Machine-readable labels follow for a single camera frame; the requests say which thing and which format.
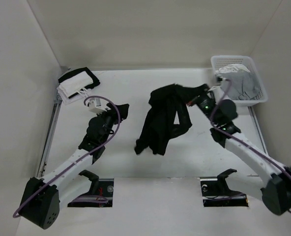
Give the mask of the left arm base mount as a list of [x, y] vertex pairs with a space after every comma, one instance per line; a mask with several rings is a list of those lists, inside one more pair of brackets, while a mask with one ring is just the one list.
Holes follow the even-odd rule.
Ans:
[[67, 207], [112, 207], [114, 179], [100, 179], [98, 175], [84, 170], [80, 177], [89, 182], [89, 189], [79, 194]]

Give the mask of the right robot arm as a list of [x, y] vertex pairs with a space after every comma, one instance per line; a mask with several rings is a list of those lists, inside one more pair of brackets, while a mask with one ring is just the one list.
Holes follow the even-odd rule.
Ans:
[[230, 170], [216, 182], [216, 189], [221, 194], [238, 191], [250, 195], [263, 204], [275, 215], [282, 215], [291, 209], [291, 166], [274, 160], [258, 149], [233, 123], [238, 117], [236, 105], [232, 100], [216, 101], [211, 91], [203, 91], [188, 106], [196, 105], [209, 119], [211, 135], [215, 142], [240, 158], [257, 175], [253, 180], [248, 176], [235, 175]]

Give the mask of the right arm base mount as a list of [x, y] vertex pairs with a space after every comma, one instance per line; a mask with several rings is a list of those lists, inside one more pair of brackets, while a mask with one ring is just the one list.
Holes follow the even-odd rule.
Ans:
[[226, 178], [236, 173], [235, 169], [227, 169], [216, 177], [200, 179], [204, 207], [248, 207], [247, 195], [230, 190]]

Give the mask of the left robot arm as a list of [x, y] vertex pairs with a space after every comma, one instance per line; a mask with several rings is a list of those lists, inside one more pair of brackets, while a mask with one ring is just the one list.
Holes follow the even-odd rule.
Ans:
[[107, 104], [108, 109], [93, 117], [76, 151], [49, 174], [32, 177], [26, 184], [20, 206], [15, 213], [46, 230], [56, 221], [60, 210], [71, 202], [81, 202], [82, 195], [98, 192], [99, 177], [88, 168], [105, 151], [119, 126], [127, 119], [129, 104]]

